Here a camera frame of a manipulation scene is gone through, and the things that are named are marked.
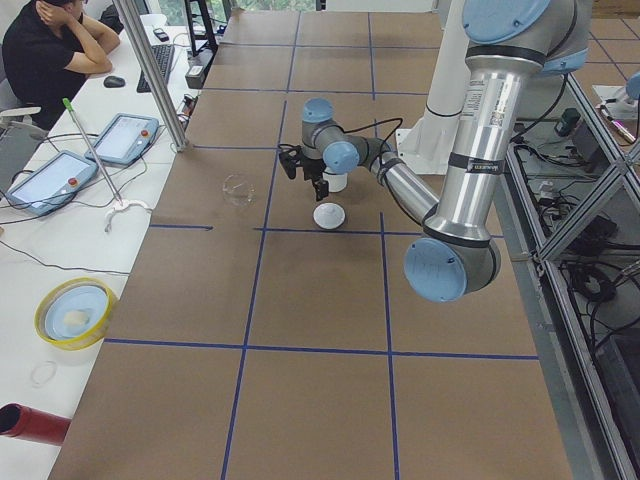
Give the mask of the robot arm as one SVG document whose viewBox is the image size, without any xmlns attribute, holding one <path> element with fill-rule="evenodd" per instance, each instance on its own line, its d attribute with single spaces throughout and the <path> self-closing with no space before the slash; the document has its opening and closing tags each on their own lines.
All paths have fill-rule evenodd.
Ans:
<svg viewBox="0 0 640 480">
<path fill-rule="evenodd" d="M 324 173 L 371 172 L 423 229 L 408 248 L 404 274 L 432 302 L 450 302 L 489 285 L 500 253 L 486 220 L 528 81 L 579 69 L 588 50 L 589 1 L 456 1 L 448 12 L 433 78 L 449 101 L 439 143 L 447 155 L 441 192 L 433 191 L 388 143 L 348 134 L 331 103 L 306 101 L 301 164 L 319 196 Z"/>
</svg>

